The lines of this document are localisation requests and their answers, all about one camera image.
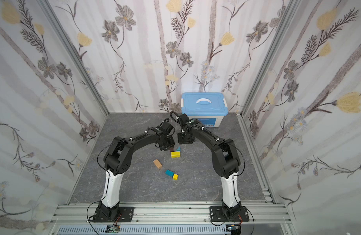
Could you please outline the yellow rectangular block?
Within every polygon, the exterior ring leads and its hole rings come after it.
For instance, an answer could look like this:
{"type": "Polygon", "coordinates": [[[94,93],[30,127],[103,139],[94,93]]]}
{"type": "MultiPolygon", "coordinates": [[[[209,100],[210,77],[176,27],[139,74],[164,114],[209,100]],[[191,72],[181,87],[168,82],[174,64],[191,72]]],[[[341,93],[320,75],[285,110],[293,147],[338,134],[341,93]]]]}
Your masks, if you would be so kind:
{"type": "Polygon", "coordinates": [[[181,156],[181,153],[179,151],[171,152],[171,158],[179,158],[180,156],[181,156]]]}

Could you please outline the natural wood rectangular block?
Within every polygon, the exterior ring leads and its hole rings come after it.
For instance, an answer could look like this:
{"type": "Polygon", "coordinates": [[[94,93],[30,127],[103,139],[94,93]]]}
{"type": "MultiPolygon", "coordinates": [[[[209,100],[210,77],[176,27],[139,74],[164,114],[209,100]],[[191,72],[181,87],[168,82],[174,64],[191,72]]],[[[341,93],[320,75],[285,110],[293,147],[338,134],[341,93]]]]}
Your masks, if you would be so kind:
{"type": "Polygon", "coordinates": [[[162,164],[160,163],[160,161],[158,159],[155,159],[153,161],[153,163],[155,164],[155,166],[158,168],[158,169],[162,169],[162,164]]]}

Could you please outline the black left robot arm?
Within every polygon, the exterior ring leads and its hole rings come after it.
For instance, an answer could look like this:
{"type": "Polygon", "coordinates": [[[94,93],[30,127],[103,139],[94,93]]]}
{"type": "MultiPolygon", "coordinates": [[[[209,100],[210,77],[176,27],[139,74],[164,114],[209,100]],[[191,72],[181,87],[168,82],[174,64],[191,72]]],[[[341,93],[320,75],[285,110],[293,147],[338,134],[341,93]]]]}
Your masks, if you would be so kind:
{"type": "Polygon", "coordinates": [[[169,118],[163,120],[156,127],[148,127],[144,133],[134,137],[116,137],[106,147],[103,158],[106,172],[106,181],[103,196],[98,201],[94,215],[89,219],[92,222],[116,222],[122,214],[119,203],[119,192],[125,172],[132,163],[133,154],[148,145],[154,145],[160,151],[170,151],[175,146],[173,134],[175,128],[169,118]]]}

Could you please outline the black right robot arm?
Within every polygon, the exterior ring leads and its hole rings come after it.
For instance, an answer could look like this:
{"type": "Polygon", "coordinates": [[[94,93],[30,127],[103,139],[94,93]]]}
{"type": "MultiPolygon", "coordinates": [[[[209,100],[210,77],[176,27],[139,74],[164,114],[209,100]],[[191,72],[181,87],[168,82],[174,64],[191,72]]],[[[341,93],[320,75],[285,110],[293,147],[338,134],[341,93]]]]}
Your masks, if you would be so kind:
{"type": "Polygon", "coordinates": [[[222,183],[222,213],[226,221],[232,221],[242,210],[237,189],[240,150],[233,140],[218,137],[197,119],[190,119],[186,114],[178,115],[174,111],[170,112],[170,117],[180,126],[179,144],[193,144],[198,139],[211,151],[212,166],[222,183]]]}

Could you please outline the teal rectangular block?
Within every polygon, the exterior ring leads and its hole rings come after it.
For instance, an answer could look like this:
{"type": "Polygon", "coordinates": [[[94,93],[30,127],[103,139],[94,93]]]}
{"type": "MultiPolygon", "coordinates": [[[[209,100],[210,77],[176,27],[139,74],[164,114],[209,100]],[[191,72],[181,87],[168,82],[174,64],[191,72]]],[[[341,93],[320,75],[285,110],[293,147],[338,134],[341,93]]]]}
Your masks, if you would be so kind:
{"type": "Polygon", "coordinates": [[[170,176],[170,177],[172,177],[172,178],[173,178],[173,176],[174,176],[174,172],[172,172],[172,171],[170,171],[170,170],[168,170],[168,169],[165,171],[165,174],[168,175],[168,176],[170,176]]]}

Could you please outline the blue lidded storage box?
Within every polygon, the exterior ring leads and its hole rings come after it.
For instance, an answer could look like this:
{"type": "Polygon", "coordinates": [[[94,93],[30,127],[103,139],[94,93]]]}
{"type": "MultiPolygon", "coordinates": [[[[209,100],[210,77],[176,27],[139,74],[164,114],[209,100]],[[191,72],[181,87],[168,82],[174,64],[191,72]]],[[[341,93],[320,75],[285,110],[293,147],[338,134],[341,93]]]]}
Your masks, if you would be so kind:
{"type": "Polygon", "coordinates": [[[222,93],[183,93],[181,112],[206,127],[219,127],[229,111],[222,93]]]}

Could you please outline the small circuit board left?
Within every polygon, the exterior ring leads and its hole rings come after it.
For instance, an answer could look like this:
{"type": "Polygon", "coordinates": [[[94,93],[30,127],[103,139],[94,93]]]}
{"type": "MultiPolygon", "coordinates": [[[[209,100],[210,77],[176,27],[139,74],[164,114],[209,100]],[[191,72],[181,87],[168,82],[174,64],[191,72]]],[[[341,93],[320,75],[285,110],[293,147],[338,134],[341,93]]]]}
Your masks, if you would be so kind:
{"type": "Polygon", "coordinates": [[[120,226],[119,225],[117,225],[117,226],[115,226],[115,225],[108,225],[107,227],[106,227],[106,229],[105,229],[105,232],[106,233],[118,233],[118,232],[120,232],[120,226]]]}

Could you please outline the small circuit board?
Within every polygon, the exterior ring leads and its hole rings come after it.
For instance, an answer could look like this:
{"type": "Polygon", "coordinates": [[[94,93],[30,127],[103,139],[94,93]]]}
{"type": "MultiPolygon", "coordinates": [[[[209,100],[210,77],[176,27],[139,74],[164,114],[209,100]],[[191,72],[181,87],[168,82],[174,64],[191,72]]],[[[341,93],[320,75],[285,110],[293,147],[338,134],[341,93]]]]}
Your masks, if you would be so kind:
{"type": "Polygon", "coordinates": [[[117,225],[117,226],[115,226],[115,225],[108,225],[107,227],[106,227],[106,229],[105,229],[105,232],[106,233],[118,233],[118,232],[120,232],[120,226],[119,225],[117,225]]]}
{"type": "Polygon", "coordinates": [[[226,231],[230,232],[230,235],[241,235],[241,225],[239,224],[226,225],[226,231]]]}

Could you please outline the small circuit board right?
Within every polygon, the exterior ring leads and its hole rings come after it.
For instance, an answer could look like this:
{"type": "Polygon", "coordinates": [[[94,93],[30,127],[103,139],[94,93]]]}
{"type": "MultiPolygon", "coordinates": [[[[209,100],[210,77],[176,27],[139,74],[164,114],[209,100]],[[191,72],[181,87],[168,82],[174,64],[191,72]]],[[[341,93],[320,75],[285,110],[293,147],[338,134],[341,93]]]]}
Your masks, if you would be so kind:
{"type": "Polygon", "coordinates": [[[230,232],[230,235],[241,235],[241,225],[239,224],[226,225],[226,231],[230,232]]]}

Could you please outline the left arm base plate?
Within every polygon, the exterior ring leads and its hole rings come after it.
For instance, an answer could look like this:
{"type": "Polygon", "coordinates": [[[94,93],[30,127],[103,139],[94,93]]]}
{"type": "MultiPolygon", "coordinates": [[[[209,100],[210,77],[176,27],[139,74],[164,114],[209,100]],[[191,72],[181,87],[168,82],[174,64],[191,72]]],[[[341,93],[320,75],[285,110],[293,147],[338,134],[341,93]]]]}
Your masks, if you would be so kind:
{"type": "Polygon", "coordinates": [[[90,219],[91,222],[131,222],[134,214],[134,207],[119,207],[112,210],[110,215],[104,214],[97,208],[90,219]]]}

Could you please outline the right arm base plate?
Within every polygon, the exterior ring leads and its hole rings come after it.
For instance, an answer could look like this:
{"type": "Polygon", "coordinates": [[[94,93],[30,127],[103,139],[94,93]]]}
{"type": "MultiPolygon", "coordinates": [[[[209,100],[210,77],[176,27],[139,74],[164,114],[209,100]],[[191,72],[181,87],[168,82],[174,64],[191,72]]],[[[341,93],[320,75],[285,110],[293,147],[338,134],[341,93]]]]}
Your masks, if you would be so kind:
{"type": "Polygon", "coordinates": [[[209,207],[212,222],[249,222],[250,216],[246,207],[228,209],[222,206],[209,207]]]}

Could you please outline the aluminium front rail frame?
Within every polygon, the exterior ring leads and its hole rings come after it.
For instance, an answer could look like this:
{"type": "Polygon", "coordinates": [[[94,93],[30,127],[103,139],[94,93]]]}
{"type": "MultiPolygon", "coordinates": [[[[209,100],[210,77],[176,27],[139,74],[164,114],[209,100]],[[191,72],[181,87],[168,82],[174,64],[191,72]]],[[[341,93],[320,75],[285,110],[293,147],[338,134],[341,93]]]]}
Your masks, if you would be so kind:
{"type": "Polygon", "coordinates": [[[97,204],[58,206],[50,220],[49,234],[56,235],[62,225],[241,225],[241,235],[294,235],[290,215],[282,204],[264,201],[243,201],[250,216],[249,222],[212,222],[209,207],[222,206],[217,201],[205,202],[140,202],[121,203],[120,207],[134,207],[131,222],[91,222],[97,204]]]}

